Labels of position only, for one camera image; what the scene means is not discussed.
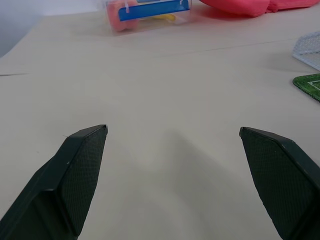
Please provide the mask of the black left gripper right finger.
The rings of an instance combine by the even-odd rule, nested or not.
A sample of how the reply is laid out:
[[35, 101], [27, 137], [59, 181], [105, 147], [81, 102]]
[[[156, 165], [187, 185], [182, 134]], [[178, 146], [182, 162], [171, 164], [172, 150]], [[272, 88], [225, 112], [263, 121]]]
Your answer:
[[241, 127], [250, 173], [282, 240], [320, 240], [320, 167], [291, 139]]

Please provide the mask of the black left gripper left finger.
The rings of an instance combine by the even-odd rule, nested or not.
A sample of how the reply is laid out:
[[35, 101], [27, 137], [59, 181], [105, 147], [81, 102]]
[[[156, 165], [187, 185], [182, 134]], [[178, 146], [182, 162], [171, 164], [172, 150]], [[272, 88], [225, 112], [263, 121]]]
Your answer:
[[68, 136], [0, 220], [0, 240], [78, 240], [97, 187], [108, 127]]

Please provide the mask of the green artificial turf mat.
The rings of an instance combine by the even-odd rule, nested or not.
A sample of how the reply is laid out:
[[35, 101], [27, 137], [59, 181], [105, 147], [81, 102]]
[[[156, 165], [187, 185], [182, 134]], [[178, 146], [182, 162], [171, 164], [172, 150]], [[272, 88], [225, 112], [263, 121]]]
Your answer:
[[300, 91], [320, 103], [320, 73], [295, 77], [292, 83]]

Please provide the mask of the red fabric bag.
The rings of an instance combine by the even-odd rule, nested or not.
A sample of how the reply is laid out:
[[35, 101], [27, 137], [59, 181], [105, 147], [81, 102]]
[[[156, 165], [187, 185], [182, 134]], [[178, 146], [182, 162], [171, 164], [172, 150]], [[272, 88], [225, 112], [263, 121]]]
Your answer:
[[320, 0], [199, 0], [203, 4], [220, 11], [249, 17], [282, 10], [312, 7]]

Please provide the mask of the clear plastic box with toys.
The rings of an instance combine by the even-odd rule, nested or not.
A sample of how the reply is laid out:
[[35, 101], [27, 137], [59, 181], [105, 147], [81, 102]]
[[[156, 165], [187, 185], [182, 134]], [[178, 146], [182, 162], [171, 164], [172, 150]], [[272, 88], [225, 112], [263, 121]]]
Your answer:
[[190, 20], [192, 0], [101, 0], [115, 33], [182, 25]]

